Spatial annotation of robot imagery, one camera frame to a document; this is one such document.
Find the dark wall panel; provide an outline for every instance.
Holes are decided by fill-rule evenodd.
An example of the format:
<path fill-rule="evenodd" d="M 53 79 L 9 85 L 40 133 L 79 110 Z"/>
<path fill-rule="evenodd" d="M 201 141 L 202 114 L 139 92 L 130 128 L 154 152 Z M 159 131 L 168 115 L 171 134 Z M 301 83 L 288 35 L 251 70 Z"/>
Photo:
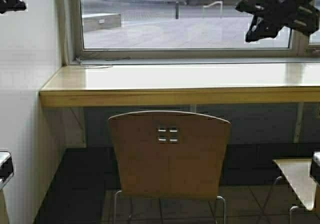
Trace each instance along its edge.
<path fill-rule="evenodd" d="M 297 104 L 232 104 L 198 106 L 198 112 L 231 122 L 230 144 L 291 143 Z"/>

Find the wooden counter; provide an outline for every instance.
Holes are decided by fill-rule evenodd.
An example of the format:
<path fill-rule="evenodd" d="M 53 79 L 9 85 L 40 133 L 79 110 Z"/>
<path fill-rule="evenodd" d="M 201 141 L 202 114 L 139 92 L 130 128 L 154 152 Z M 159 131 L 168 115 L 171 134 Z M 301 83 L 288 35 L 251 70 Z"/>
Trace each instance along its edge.
<path fill-rule="evenodd" d="M 320 64 L 62 67 L 44 107 L 320 102 Z"/>

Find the street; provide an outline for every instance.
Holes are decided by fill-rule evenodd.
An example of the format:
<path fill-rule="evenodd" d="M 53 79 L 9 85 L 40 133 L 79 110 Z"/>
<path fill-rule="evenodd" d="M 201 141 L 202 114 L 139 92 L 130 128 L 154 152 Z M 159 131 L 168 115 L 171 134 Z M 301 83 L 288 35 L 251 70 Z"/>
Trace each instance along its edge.
<path fill-rule="evenodd" d="M 84 14 L 94 13 L 119 13 L 121 14 L 122 21 L 141 21 L 141 20 L 170 20 L 176 16 L 174 3 L 168 4 L 151 4 L 151 3 L 124 3 L 119 1 L 103 1 L 103 0 L 83 0 L 82 12 Z M 224 5 L 223 17 L 252 17 L 247 13 L 241 13 L 234 9 L 235 6 Z M 179 6 L 179 18 L 202 18 L 203 8 L 202 6 L 185 6 L 180 4 Z M 219 17 L 220 5 L 206 8 L 204 17 Z"/>

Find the chair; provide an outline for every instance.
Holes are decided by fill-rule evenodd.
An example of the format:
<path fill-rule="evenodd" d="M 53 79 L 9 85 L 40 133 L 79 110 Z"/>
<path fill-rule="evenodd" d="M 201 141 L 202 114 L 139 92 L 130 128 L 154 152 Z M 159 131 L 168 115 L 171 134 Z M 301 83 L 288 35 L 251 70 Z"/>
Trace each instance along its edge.
<path fill-rule="evenodd" d="M 222 163 L 230 133 L 228 121 L 180 111 L 141 111 L 109 118 L 121 190 L 127 196 L 226 201 L 218 196 Z"/>
<path fill-rule="evenodd" d="M 273 185 L 271 186 L 257 223 L 259 223 L 265 213 L 264 211 L 274 186 L 284 178 L 289 183 L 292 190 L 295 192 L 299 198 L 299 201 L 301 202 L 300 205 L 292 206 L 289 209 L 290 224 L 292 224 L 292 213 L 296 209 L 304 208 L 307 211 L 315 211 L 316 213 L 320 213 L 320 187 L 309 175 L 312 160 L 308 158 L 278 159 L 273 161 L 281 170 L 282 176 L 279 176 L 277 179 L 275 179 Z"/>

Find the chair backrest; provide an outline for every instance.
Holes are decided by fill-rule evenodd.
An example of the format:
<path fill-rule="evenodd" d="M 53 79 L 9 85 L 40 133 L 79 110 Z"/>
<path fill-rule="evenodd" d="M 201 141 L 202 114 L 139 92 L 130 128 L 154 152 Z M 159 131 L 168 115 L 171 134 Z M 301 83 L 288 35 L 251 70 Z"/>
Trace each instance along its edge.
<path fill-rule="evenodd" d="M 180 111 L 109 118 L 124 194 L 215 199 L 231 124 Z"/>

